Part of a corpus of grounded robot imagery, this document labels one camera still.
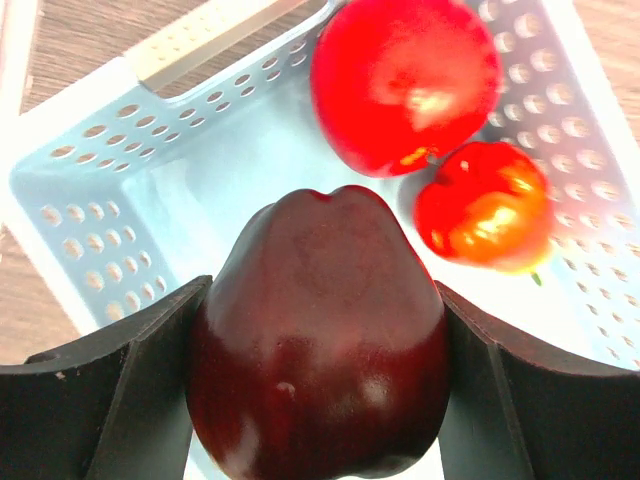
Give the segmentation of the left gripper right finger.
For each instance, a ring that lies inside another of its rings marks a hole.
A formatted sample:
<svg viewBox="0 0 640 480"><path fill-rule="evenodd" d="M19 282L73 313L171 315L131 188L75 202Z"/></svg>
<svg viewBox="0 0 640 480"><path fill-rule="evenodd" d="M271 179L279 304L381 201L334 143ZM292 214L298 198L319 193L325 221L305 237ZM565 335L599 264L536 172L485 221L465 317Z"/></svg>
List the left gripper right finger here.
<svg viewBox="0 0 640 480"><path fill-rule="evenodd" d="M445 478L638 478L638 372L569 353L437 288L452 348Z"/></svg>

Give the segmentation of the red pear shaped fruit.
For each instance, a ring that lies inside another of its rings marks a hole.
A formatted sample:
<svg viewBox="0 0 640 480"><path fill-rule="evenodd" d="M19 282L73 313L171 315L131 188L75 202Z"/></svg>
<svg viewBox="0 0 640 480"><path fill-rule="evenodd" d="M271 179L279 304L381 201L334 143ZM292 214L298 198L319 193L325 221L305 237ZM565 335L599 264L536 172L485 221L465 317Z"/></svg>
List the red pear shaped fruit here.
<svg viewBox="0 0 640 480"><path fill-rule="evenodd" d="M551 256L550 184L510 143L456 150L417 195L412 216L427 248L455 264L533 274Z"/></svg>

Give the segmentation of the dark red plum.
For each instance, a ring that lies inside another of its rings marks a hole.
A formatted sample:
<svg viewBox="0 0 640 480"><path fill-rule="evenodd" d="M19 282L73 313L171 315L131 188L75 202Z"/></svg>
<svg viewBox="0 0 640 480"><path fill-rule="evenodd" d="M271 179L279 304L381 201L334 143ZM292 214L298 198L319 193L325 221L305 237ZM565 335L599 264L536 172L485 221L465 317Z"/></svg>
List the dark red plum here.
<svg viewBox="0 0 640 480"><path fill-rule="evenodd" d="M189 413L232 479L400 473L433 444L449 390L440 294L360 186L257 212L194 320Z"/></svg>

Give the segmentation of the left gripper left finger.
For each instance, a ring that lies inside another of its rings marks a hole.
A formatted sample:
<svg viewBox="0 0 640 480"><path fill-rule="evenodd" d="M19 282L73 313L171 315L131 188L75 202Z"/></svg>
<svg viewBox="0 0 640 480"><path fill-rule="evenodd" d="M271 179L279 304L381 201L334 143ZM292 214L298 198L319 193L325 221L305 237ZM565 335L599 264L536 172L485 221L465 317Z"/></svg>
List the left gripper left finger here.
<svg viewBox="0 0 640 480"><path fill-rule="evenodd" d="M4 479L180 479L192 437L185 361L212 279L1 368Z"/></svg>

